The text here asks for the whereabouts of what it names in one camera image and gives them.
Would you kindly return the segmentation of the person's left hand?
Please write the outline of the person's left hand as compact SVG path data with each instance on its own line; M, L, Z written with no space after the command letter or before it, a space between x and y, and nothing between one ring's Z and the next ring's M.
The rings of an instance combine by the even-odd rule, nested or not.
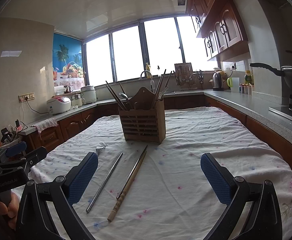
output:
M0 202L0 216L7 215L9 217L7 223L8 226L13 230L16 227L18 209L19 198L14 192L11 192L11 201L8 206L6 206L3 202Z

